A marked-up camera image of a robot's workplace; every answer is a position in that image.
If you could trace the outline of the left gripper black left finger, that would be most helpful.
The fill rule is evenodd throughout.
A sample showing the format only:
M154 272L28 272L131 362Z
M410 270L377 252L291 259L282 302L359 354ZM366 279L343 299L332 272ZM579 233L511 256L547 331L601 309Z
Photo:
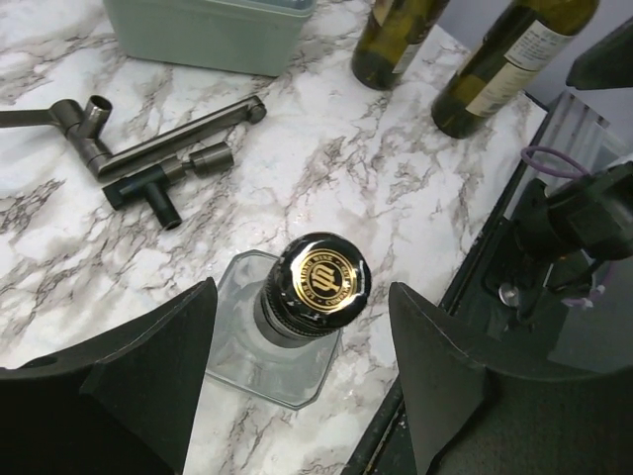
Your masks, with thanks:
M2 473L183 473L217 304L208 278L123 325L3 368Z

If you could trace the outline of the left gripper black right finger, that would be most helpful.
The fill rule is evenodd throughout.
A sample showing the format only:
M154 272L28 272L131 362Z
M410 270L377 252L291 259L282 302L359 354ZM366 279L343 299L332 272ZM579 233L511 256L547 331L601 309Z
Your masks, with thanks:
M420 474L628 474L632 371L539 358L401 282L389 315Z

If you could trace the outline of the clear square glass bottle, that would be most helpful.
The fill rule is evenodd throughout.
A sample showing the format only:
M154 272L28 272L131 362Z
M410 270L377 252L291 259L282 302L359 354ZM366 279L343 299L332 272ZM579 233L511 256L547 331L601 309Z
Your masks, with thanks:
M371 288L362 252L333 233L236 255L218 284L207 374L291 410L313 403Z

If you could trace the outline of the green wine bottle near arm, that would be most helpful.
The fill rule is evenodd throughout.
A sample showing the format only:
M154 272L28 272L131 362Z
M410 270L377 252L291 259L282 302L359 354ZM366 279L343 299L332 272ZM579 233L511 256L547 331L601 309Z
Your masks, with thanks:
M477 132L585 28L598 5L512 1L435 98L437 128L454 139Z

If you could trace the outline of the green wine bottle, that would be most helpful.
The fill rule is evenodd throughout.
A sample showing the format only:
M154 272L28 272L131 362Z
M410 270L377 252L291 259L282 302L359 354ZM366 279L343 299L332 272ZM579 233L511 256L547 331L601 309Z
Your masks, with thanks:
M354 76L371 89L393 89L447 5L447 0L376 1L352 54Z

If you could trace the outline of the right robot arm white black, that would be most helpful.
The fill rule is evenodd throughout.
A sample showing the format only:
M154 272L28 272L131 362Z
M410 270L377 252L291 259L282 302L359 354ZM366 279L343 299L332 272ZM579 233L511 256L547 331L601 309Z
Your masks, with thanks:
M578 168L551 193L534 179L513 218L527 286L516 288L516 319L529 325L542 299L580 300L606 262L632 255L632 164L591 173Z

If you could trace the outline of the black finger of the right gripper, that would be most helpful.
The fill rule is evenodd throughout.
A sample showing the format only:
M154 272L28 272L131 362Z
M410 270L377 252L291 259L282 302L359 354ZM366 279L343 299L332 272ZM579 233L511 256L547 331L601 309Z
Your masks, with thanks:
M578 90L632 87L633 31L629 19L574 61L566 84Z

